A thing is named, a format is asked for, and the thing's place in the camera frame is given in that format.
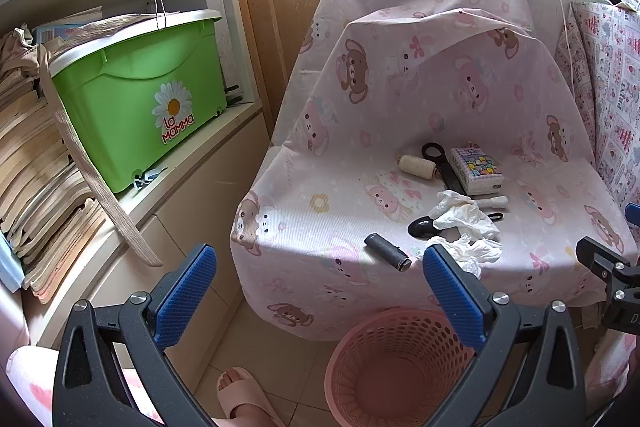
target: pink slipper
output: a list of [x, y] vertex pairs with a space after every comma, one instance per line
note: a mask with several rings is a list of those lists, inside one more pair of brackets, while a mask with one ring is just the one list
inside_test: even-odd
[[[236, 380], [226, 386], [222, 391], [218, 391], [218, 401], [220, 402], [220, 407], [222, 407], [226, 417], [230, 419], [232, 410], [239, 405], [250, 403], [267, 413], [278, 427], [285, 427], [284, 423], [269, 403], [264, 391], [255, 381], [255, 378], [251, 376], [251, 373], [242, 367], [233, 367], [233, 369], [238, 372], [242, 377], [242, 380]], [[222, 373], [218, 378], [216, 389], [220, 389], [220, 381], [224, 374], [225, 373]]]

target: tile floor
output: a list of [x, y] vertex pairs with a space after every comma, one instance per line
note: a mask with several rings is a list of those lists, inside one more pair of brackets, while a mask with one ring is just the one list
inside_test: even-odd
[[[579, 314], [574, 315], [580, 357], [586, 368], [604, 330], [585, 330], [579, 325]], [[239, 365], [254, 375], [285, 425], [338, 427], [324, 399], [324, 371], [336, 345], [307, 341], [281, 330], [258, 317], [243, 301], [209, 362], [196, 399], [213, 418], [224, 418], [216, 397], [216, 381], [222, 371]], [[497, 412], [521, 357], [522, 351], [515, 349], [482, 420]]]

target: pink fabric cover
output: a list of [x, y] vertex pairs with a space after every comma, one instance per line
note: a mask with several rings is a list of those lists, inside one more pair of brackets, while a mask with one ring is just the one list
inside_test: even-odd
[[[58, 352], [46, 347], [23, 346], [16, 349], [9, 357], [6, 375], [44, 427], [52, 427], [51, 406], [53, 398], [53, 378], [56, 374]], [[131, 395], [142, 414], [163, 423], [156, 408], [151, 403], [140, 377], [135, 369], [122, 370]], [[214, 418], [218, 427], [250, 427], [245, 419]]]
[[[426, 215], [440, 180], [399, 172], [401, 153], [478, 144], [506, 177], [502, 257], [490, 291], [586, 305], [604, 284], [581, 266], [590, 235], [635, 261], [636, 244], [591, 167], [571, 92], [528, 36], [526, 0], [321, 0], [269, 150], [238, 207], [231, 249], [244, 295], [267, 321], [338, 340], [401, 306], [437, 309], [422, 274]], [[377, 232], [414, 260], [405, 273], [364, 249]]]
[[[624, 210], [627, 203], [640, 203], [640, 17], [607, 4], [572, 3], [567, 29], [571, 60], [563, 32], [556, 61], [569, 85], [573, 65], [575, 102], [595, 152], [594, 165]], [[640, 228], [630, 229], [640, 241]], [[633, 335], [607, 331], [586, 374], [590, 404], [622, 390], [635, 347]]]

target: pink plastic basket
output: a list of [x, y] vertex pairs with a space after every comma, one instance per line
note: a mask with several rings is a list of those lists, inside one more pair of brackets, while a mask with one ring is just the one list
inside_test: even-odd
[[324, 375], [342, 427], [421, 427], [473, 355], [443, 314], [392, 309], [349, 331]]

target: toe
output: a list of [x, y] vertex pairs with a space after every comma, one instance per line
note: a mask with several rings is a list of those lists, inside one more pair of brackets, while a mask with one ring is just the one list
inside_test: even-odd
[[231, 381], [233, 382], [242, 380], [240, 373], [238, 373], [233, 367], [231, 369], [228, 369], [226, 373], [229, 375], [229, 377], [231, 378]]
[[222, 378], [220, 378], [220, 385], [218, 386], [218, 391], [222, 391], [226, 386], [228, 386], [232, 382], [231, 377], [229, 377], [228, 373], [223, 373]]

